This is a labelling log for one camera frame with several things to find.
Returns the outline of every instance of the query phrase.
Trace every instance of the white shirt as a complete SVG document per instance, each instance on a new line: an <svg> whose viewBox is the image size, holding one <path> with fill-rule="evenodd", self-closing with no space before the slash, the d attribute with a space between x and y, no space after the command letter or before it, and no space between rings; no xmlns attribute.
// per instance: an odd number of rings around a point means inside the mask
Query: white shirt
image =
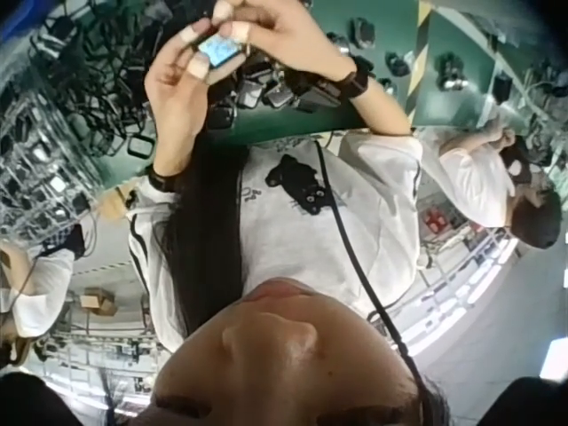
<svg viewBox="0 0 568 426"><path fill-rule="evenodd" d="M334 297L363 317L370 303L347 256L330 208L312 216L296 205L281 186L265 179L284 154L317 170L316 146L294 138L287 146L252 147L242 172L241 246L244 295L274 277L301 281ZM324 150L327 173L346 231L359 263L383 304L397 302L416 275L420 251L416 187L422 146L411 137L351 134L338 158ZM138 203L129 212L130 253L150 295L150 312L160 342L175 351L179 333L171 277L153 238L156 223L167 219L171 193L138 187Z"/></svg>
<svg viewBox="0 0 568 426"><path fill-rule="evenodd" d="M486 228L502 227L507 200L515 185L499 153L483 145L471 153L456 148L438 156L435 143L424 144L422 166L452 204L469 220Z"/></svg>
<svg viewBox="0 0 568 426"><path fill-rule="evenodd" d="M28 251L30 262L41 247ZM12 315L20 337L38 337L45 334L57 320L73 274L75 254L65 249L50 256L37 258L30 279L35 283L36 294L27 296L11 288L0 289L0 312L7 312L13 305Z"/></svg>

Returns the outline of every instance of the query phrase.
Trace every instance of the person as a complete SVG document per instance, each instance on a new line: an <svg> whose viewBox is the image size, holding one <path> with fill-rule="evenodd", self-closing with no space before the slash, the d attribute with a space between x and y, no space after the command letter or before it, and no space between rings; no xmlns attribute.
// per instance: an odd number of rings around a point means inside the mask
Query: person
<svg viewBox="0 0 568 426"><path fill-rule="evenodd" d="M501 156L516 145L516 136L498 118L442 146L422 142L424 172L469 220L487 228L508 228L537 249L556 242L562 222L560 196L552 188L534 187L532 179L521 174L523 164L509 155Z"/></svg>
<svg viewBox="0 0 568 426"><path fill-rule="evenodd" d="M344 140L342 158L323 151L323 162L305 139L273 149L215 144L202 127L208 83L223 73L187 48L211 25L338 86L364 77L351 103L370 132ZM448 424L444 398L366 321L375 307L330 207L323 165L361 270L384 305L395 303L419 253L422 147L364 69L297 0L219 2L211 21L157 55L145 81L157 147L128 214L129 245L157 338L173 355L132 424L414 425L426 400L428 424Z"/></svg>
<svg viewBox="0 0 568 426"><path fill-rule="evenodd" d="M45 334L65 303L73 263L84 253L83 229L77 224L28 250L0 241L0 359L11 356L18 338Z"/></svg>

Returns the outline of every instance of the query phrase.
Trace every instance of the cable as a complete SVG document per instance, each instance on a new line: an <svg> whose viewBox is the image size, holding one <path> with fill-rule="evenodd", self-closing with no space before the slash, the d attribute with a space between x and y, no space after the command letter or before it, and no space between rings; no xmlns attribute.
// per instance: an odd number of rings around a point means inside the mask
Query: cable
<svg viewBox="0 0 568 426"><path fill-rule="evenodd" d="M329 133L329 139L327 140L324 148L329 149L329 146L331 145L331 141L334 138L334 133L335 133L335 130L332 130L331 133Z"/></svg>
<svg viewBox="0 0 568 426"><path fill-rule="evenodd" d="M323 156L323 150L321 149L321 146L317 141L315 142L315 145L318 149L319 164L321 166L321 176L323 177L323 181L330 201L331 210L335 217L337 230L341 234L341 238L343 240L343 245L345 246L345 250L347 251L347 255L351 260L355 272L359 276L359 280L361 281L363 289L365 289L367 296L369 297L369 299L371 299L371 302L373 303L377 313L381 317L384 326L386 326L387 330L389 331L390 337L392 338L394 343L398 346L398 352L400 353L401 358L406 362L408 369L411 371L416 381L416 385L418 386L422 400L422 418L423 418L422 426L433 426L432 406L430 403L429 392L426 387L426 384L422 379L422 376L418 371L418 367L414 363L414 360L408 354L408 348L404 344L402 336L400 335L394 323L392 322L391 317L384 309L383 304L381 304L381 301L379 300L375 291L373 290L371 283L368 281L367 276L363 271L363 268L361 268L361 265L359 264L359 260L357 259L357 255L355 255L355 251L351 246L351 242L349 241L349 236L347 235L347 231L345 230L343 220L341 219L341 215L339 214L339 208L337 208L337 203L335 202L335 198L333 196L331 184L329 183L329 176L327 175L327 168Z"/></svg>

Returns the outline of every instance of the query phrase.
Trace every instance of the finger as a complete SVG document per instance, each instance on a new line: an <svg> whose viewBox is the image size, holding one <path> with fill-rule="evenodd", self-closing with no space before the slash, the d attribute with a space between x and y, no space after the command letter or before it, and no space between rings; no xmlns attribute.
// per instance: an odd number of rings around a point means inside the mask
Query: finger
<svg viewBox="0 0 568 426"><path fill-rule="evenodd" d="M274 24L272 15L260 7L242 6L234 11L233 20L245 20L256 22L263 27L271 27Z"/></svg>
<svg viewBox="0 0 568 426"><path fill-rule="evenodd" d="M176 98L190 101L195 87L205 80L209 73L209 58L207 55L196 52L176 87Z"/></svg>
<svg viewBox="0 0 568 426"><path fill-rule="evenodd" d="M211 16L211 23L218 26L221 22L229 20L233 16L234 5L226 0L217 0L213 8L213 15Z"/></svg>
<svg viewBox="0 0 568 426"><path fill-rule="evenodd" d="M156 69L176 64L178 58L187 49L188 44L195 42L202 34L207 32L210 26L211 22L207 18L203 18L171 37L156 55L148 73L152 74Z"/></svg>
<svg viewBox="0 0 568 426"><path fill-rule="evenodd" d="M279 42L279 37L274 31L244 21L226 22L219 28L219 34L236 43L250 43L266 53L272 53Z"/></svg>
<svg viewBox="0 0 568 426"><path fill-rule="evenodd" d="M215 84L216 82L223 80L224 78L234 73L238 67L244 64L245 60L247 60L247 55L240 53L231 60L227 61L221 67L212 70L207 75L205 82L210 86L211 84Z"/></svg>
<svg viewBox="0 0 568 426"><path fill-rule="evenodd" d="M290 7L293 7L295 4L300 5L298 0L223 0L235 8L237 6L255 6L270 13L281 13L289 10Z"/></svg>

